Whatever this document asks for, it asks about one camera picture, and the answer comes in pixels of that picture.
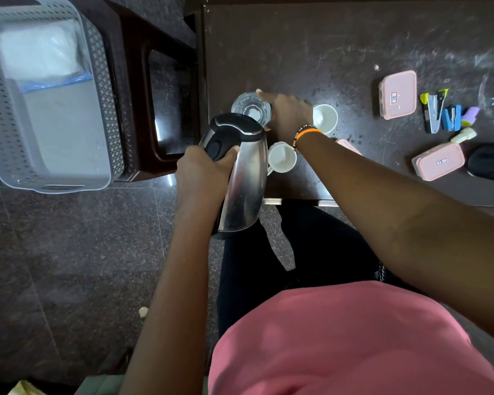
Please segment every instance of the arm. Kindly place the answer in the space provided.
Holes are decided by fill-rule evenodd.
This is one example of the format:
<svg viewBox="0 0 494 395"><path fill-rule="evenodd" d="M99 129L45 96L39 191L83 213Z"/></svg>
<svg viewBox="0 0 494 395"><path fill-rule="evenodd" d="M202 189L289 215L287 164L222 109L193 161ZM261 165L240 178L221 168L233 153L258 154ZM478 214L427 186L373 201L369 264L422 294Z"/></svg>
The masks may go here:
<svg viewBox="0 0 494 395"><path fill-rule="evenodd" d="M262 97L273 104L283 141L312 123L303 101ZM494 336L494 217L323 134L302 136L296 148L384 265Z"/></svg>
<svg viewBox="0 0 494 395"><path fill-rule="evenodd" d="M236 157L237 147L215 163L193 146L178 162L172 241L121 395L201 394L209 241Z"/></svg>

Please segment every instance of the black pants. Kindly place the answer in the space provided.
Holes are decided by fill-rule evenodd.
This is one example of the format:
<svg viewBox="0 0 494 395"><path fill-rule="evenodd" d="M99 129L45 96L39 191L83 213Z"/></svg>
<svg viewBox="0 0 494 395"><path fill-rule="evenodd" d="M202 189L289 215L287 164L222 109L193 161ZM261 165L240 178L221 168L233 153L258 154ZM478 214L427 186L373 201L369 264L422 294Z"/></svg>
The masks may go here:
<svg viewBox="0 0 494 395"><path fill-rule="evenodd" d="M220 337L240 318L278 292L300 287L375 280L380 262L358 231L314 206L279 206L282 231L296 269L274 254L258 220L225 240L217 296ZM386 271L384 282L419 292Z"/></svg>

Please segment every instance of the pink container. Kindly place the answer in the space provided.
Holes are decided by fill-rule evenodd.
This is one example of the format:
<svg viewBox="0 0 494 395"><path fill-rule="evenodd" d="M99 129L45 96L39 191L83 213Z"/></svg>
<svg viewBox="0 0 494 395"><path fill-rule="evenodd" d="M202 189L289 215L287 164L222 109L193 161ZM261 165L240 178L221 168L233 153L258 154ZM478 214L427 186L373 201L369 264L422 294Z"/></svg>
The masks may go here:
<svg viewBox="0 0 494 395"><path fill-rule="evenodd" d="M459 144L438 145L412 159L415 172L421 179L431 182L465 164L465 156Z"/></svg>
<svg viewBox="0 0 494 395"><path fill-rule="evenodd" d="M362 155L358 149L356 149L354 146L351 145L351 143L347 140L344 140L344 139L340 139L340 140L337 140L336 141L337 144L340 144L341 146L343 146L344 148L347 148L349 149L350 151L353 151L359 155Z"/></svg>
<svg viewBox="0 0 494 395"><path fill-rule="evenodd" d="M417 108L417 74L407 70L386 76L379 85L379 105L384 119L413 114Z"/></svg>

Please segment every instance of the person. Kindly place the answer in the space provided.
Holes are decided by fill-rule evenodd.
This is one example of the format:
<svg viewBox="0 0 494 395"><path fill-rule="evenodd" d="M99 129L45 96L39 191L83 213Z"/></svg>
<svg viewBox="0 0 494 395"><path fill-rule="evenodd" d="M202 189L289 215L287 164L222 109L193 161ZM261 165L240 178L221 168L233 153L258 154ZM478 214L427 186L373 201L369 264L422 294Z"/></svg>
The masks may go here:
<svg viewBox="0 0 494 395"><path fill-rule="evenodd" d="M494 337L494 217L309 130L306 102L258 93L357 230L284 204L291 272L259 222L225 241L209 392L494 394L494 368L438 303ZM193 146L178 162L172 240L123 395L202 391L209 241L237 152L213 162Z"/></svg>

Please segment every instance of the purple marker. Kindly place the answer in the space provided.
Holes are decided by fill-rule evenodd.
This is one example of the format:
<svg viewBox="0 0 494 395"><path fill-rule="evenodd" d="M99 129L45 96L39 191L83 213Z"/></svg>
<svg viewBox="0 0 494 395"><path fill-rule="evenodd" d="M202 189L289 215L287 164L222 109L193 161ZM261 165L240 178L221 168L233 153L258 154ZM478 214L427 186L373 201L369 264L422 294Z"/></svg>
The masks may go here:
<svg viewBox="0 0 494 395"><path fill-rule="evenodd" d="M468 108L467 112L463 115L461 118L461 126L463 127L470 127L474 124L476 121L476 116L479 113L479 108L478 107L470 107Z"/></svg>

